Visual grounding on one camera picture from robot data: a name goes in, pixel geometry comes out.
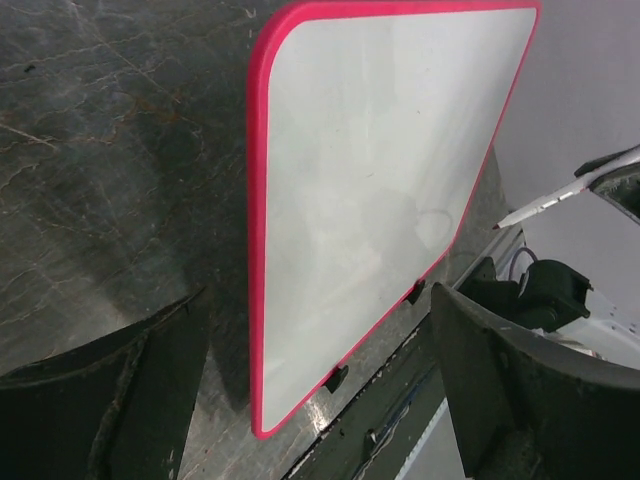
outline red border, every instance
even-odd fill
[[[513,92],[522,62],[527,55],[531,39],[535,33],[541,5],[537,0],[493,0],[493,1],[345,1],[345,0],[303,0],[291,3],[275,13],[260,32],[249,61],[249,73],[247,82],[247,158],[248,158],[248,221],[249,221],[249,321],[250,321],[250,351],[251,351],[251,426],[252,431],[259,439],[270,437],[320,388],[329,378],[328,372],[313,390],[274,428],[269,431],[262,430],[262,402],[263,402],[263,368],[264,368],[264,300],[265,300],[265,269],[266,269],[266,227],[267,227],[267,131],[269,111],[269,78],[271,68],[278,49],[289,33],[298,25],[309,20],[331,18],[354,18],[388,15],[411,15],[421,13],[445,13],[466,12],[478,10],[507,10],[518,8],[535,8],[536,19],[531,29],[531,35],[516,75],[513,85],[505,101],[502,113],[498,120],[496,131],[491,138],[491,144],[495,139],[498,127],[504,116],[506,106]],[[468,213],[471,199],[474,197],[478,180],[482,176],[486,164],[485,154],[480,174],[471,191],[471,196],[463,213],[456,233],[447,250],[425,272],[423,278],[442,260],[449,252],[460,233],[460,225]],[[338,365],[356,350],[376,329],[382,321],[400,304],[406,295],[387,312],[369,332],[347,353]]]

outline white board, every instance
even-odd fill
[[[536,18],[531,2],[305,2],[263,30],[247,99],[258,437],[452,245]]]

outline marker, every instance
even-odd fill
[[[520,223],[523,220],[526,220],[529,217],[533,217],[540,212],[544,212],[547,208],[555,205],[556,203],[560,203],[561,201],[566,200],[569,197],[573,197],[574,195],[578,195],[579,193],[584,192],[594,181],[596,181],[603,175],[611,173],[619,168],[627,167],[639,162],[640,147],[636,147],[626,153],[623,153],[615,160],[611,160],[604,165],[585,173],[570,184],[565,185],[564,187],[556,190],[550,195],[544,195],[542,197],[536,198],[533,202],[504,217],[493,226],[493,229],[498,230],[500,228],[510,227],[511,225]]]

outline black clip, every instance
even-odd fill
[[[422,291],[424,290],[426,283],[427,282],[425,282],[424,280],[418,280],[413,285],[413,288],[411,289],[411,291],[409,292],[409,295],[407,295],[407,298],[405,298],[405,300],[409,302],[411,305],[415,305],[418,299],[420,298],[420,295],[422,295]]]
[[[349,365],[345,365],[344,367],[336,367],[331,376],[324,382],[324,387],[329,390],[329,393],[336,393],[336,390],[340,388],[344,379],[347,378],[347,374],[349,373]]]

